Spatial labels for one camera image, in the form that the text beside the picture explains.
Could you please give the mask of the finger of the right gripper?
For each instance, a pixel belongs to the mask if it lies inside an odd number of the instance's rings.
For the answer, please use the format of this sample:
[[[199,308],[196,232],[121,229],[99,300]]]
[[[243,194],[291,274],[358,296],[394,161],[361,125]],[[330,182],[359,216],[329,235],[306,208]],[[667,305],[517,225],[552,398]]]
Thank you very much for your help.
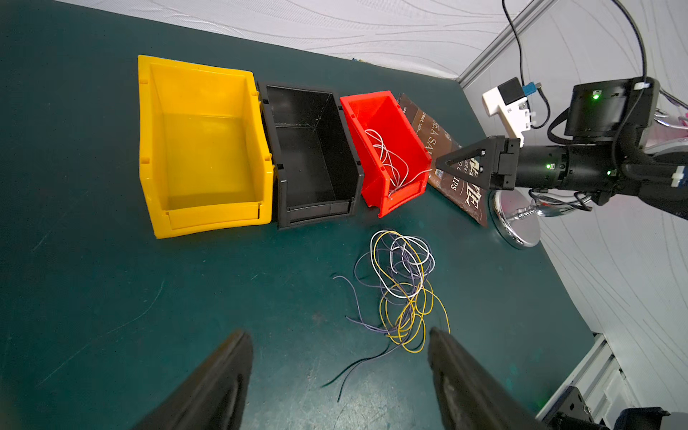
[[[437,167],[454,167],[463,161],[476,159],[479,164],[492,161],[495,151],[493,136],[472,145],[449,152],[435,161]]]
[[[491,189],[489,176],[485,169],[480,166],[469,166],[466,171],[456,169],[453,172],[437,168],[436,172],[441,179],[440,188],[444,191],[460,191],[467,186],[484,190]]]

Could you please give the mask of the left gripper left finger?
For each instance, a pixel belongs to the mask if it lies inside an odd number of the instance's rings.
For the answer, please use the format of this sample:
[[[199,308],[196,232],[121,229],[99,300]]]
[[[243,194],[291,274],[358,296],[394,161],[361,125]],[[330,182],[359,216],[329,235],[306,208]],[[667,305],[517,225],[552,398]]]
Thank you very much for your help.
[[[237,330],[224,340],[136,429],[238,429],[252,373],[250,334]]]

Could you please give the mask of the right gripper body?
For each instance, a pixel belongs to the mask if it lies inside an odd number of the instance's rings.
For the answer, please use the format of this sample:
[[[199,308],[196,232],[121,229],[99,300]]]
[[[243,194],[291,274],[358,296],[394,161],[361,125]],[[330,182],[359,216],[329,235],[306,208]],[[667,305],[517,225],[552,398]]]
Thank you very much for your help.
[[[492,154],[489,168],[491,190],[514,190],[521,151],[521,140],[506,136],[490,136],[487,148]]]

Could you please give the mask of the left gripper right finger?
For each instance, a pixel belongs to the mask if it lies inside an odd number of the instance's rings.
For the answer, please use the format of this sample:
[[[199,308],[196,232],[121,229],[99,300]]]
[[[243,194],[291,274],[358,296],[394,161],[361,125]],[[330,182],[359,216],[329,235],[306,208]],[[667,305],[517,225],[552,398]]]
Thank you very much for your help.
[[[430,331],[428,362],[446,429],[544,429],[450,333]]]

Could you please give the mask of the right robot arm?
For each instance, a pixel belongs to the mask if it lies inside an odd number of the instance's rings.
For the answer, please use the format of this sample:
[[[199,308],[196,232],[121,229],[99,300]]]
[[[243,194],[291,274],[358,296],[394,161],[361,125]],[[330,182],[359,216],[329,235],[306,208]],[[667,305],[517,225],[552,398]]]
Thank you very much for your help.
[[[565,136],[548,133],[550,145],[528,146],[522,134],[525,94],[512,79],[495,88],[490,114],[509,132],[489,136],[438,158],[435,166],[490,190],[564,190],[604,205],[630,195],[679,218],[687,216],[687,153],[644,150],[661,87],[650,77],[591,82],[574,87],[571,105],[550,126],[565,123]]]

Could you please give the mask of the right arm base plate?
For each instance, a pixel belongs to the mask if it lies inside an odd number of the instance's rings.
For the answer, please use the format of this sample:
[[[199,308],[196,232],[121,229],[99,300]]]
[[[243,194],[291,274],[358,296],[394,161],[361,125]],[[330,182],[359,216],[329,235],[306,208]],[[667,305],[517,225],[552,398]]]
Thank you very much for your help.
[[[569,385],[542,417],[547,429],[598,429],[579,389]]]

